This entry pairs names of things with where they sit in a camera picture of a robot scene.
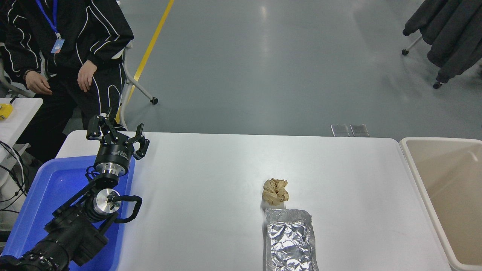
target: hand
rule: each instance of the hand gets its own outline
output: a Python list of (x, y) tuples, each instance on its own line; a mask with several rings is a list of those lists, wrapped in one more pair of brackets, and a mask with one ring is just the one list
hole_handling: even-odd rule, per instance
[(47, 79), (34, 70), (26, 74), (25, 82), (27, 83), (27, 88), (37, 94), (52, 95)]
[(80, 68), (77, 83), (79, 84), (80, 89), (82, 89), (84, 92), (90, 90), (90, 86), (92, 85), (92, 76), (96, 71), (97, 66), (90, 60), (87, 60)]

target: yellow floor line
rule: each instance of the yellow floor line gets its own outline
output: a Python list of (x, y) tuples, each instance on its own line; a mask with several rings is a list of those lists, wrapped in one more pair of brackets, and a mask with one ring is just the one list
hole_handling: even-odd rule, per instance
[[(166, 10), (164, 11), (164, 14), (162, 15), (161, 21), (157, 25), (156, 31), (154, 32), (154, 35), (151, 38), (149, 46), (147, 47), (147, 50), (144, 53), (144, 56), (142, 57), (141, 63), (139, 64), (139, 67), (137, 68), (137, 71), (134, 74), (134, 79), (136, 81), (139, 80), (142, 72), (144, 71), (144, 67), (146, 66), (146, 63), (149, 60), (152, 49), (154, 48), (154, 45), (156, 44), (157, 38), (159, 37), (159, 34), (161, 33), (162, 26), (164, 25), (164, 22), (167, 19), (167, 15), (169, 15), (169, 11), (171, 11), (171, 7), (173, 6), (173, 3), (174, 3), (174, 0), (169, 1), (169, 3), (167, 4)], [(132, 86), (131, 93), (129, 94), (129, 99), (127, 99), (127, 103), (129, 103), (129, 101), (131, 100), (132, 93), (134, 93), (134, 89), (135, 89), (135, 86)]]

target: crumpled brown paper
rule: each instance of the crumpled brown paper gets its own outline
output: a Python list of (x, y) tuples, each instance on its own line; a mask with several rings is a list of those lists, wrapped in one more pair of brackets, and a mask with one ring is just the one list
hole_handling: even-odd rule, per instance
[(288, 185), (288, 181), (271, 179), (265, 182), (263, 186), (263, 200), (272, 206), (280, 205), (282, 202), (290, 198), (288, 192), (284, 189)]

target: blue plastic tray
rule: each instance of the blue plastic tray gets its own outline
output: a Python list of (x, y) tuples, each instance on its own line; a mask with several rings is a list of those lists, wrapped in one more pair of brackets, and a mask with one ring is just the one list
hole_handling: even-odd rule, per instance
[[(43, 227), (52, 220), (52, 212), (87, 185), (85, 169), (93, 165), (94, 161), (95, 156), (82, 156), (53, 159), (42, 165), (18, 215), (3, 255), (20, 257), (47, 235)], [(131, 159), (129, 173), (122, 176), (119, 185), (115, 187), (120, 195), (129, 194), (131, 190), (134, 164), (134, 159)], [(126, 207), (123, 203), (119, 217), (130, 215), (122, 215)], [(100, 224), (101, 222), (96, 223), (95, 226), (98, 228)], [(108, 244), (82, 267), (71, 262), (70, 270), (114, 271), (119, 262), (123, 231), (123, 224), (112, 224), (105, 234), (109, 239)]]

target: beige bin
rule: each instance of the beige bin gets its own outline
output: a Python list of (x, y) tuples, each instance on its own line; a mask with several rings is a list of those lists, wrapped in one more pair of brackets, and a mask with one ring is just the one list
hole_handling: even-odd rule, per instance
[(482, 271), (482, 141), (400, 141), (453, 269)]

